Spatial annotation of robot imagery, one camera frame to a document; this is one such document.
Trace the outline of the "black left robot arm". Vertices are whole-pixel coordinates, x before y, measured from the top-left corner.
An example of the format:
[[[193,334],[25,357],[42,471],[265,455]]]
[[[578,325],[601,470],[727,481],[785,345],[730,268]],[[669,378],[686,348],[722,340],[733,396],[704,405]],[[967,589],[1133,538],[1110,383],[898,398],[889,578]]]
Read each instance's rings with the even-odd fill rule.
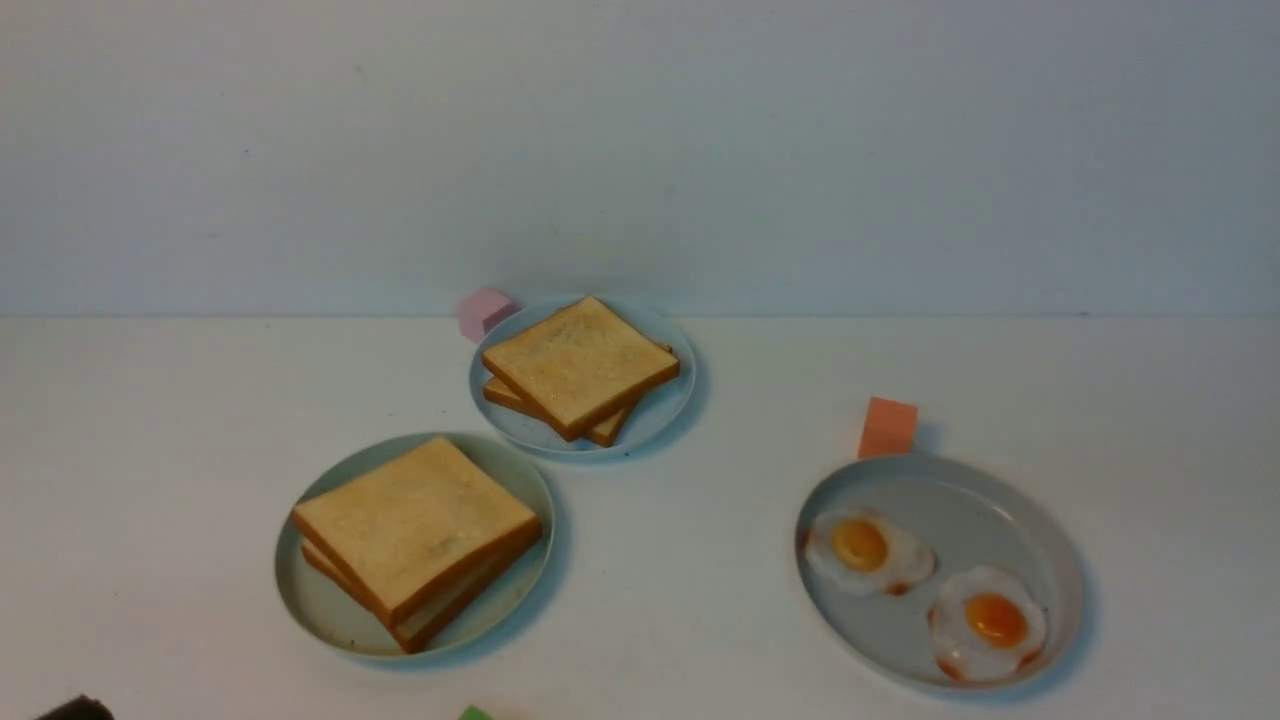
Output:
[[[40,714],[36,720],[114,720],[110,708],[101,701],[79,694]]]

